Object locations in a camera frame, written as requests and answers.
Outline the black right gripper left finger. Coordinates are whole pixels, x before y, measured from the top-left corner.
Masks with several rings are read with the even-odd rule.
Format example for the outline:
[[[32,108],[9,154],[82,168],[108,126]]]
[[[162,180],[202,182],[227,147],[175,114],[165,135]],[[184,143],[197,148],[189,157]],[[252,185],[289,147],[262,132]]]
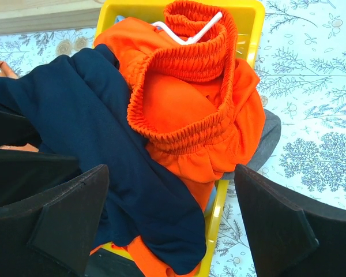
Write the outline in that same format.
[[[99,165],[0,207],[0,276],[84,276],[108,175]]]

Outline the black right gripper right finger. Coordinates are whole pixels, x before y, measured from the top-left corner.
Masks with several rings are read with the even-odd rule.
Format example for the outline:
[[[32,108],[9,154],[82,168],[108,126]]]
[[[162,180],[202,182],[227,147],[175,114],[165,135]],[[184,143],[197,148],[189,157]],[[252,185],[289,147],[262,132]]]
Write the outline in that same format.
[[[241,164],[234,183],[258,276],[346,276],[346,210]]]

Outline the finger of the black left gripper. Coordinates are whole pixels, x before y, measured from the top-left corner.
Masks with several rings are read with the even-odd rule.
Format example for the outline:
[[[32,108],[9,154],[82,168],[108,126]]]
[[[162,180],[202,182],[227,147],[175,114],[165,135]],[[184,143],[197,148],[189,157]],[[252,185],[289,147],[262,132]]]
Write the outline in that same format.
[[[71,156],[3,149],[8,146],[38,147],[41,138],[21,115],[0,110],[0,207],[53,188],[80,174]]]

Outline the navy blue shorts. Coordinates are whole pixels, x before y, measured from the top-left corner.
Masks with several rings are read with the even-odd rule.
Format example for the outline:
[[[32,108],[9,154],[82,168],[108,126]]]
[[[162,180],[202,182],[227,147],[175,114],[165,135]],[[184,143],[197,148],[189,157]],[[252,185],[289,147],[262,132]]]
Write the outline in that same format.
[[[155,162],[127,122],[129,86],[101,44],[61,55],[18,78],[0,77],[0,108],[23,115],[40,150],[109,169],[94,246],[128,248],[146,276],[191,273],[206,252],[205,220],[186,185]]]

